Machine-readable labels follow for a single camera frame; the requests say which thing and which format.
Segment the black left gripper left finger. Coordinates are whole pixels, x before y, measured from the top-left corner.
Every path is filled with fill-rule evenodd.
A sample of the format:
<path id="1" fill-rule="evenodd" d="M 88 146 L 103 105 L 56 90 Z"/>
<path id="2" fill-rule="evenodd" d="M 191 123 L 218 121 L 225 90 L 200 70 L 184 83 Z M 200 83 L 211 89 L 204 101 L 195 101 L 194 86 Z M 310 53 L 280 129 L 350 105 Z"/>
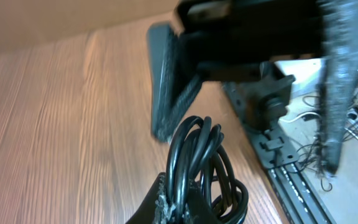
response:
<path id="1" fill-rule="evenodd" d="M 126 221 L 127 224 L 175 223 L 175 205 L 167 202 L 165 193 L 165 173 L 161 172 L 153 182 L 137 211 Z M 202 197 L 200 188 L 190 182 L 188 198 L 180 223 L 218 224 L 211 208 Z"/>

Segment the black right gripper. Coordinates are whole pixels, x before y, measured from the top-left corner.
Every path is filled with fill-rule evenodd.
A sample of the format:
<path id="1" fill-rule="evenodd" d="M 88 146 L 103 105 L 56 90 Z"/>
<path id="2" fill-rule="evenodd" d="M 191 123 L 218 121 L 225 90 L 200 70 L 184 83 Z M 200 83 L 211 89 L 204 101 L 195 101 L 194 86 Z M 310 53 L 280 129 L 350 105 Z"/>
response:
<path id="1" fill-rule="evenodd" d="M 268 64 L 272 57 L 317 53 L 321 14 L 315 0 L 181 1 L 177 69 L 205 81 L 247 82 L 246 122 L 265 131 L 286 115 L 291 78 Z"/>

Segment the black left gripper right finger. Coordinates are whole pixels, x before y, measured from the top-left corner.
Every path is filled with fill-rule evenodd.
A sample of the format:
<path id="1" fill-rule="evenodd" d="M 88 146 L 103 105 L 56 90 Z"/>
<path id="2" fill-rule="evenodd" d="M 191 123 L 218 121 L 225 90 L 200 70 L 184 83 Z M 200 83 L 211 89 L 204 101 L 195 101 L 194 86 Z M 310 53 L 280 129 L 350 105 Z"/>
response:
<path id="1" fill-rule="evenodd" d="M 358 0 L 318 1 L 324 73 L 319 86 L 319 169 L 339 168 L 347 111 L 358 84 Z"/>

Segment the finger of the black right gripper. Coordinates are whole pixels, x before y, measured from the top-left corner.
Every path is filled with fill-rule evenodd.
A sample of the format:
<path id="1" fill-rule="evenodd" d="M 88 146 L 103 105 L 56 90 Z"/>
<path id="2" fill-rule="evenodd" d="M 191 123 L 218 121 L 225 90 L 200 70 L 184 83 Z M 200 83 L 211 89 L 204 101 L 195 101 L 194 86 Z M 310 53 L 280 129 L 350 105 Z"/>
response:
<path id="1" fill-rule="evenodd" d="M 160 142 L 169 142 L 203 81 L 170 24 L 151 25 L 147 42 L 152 76 L 151 133 Z"/>

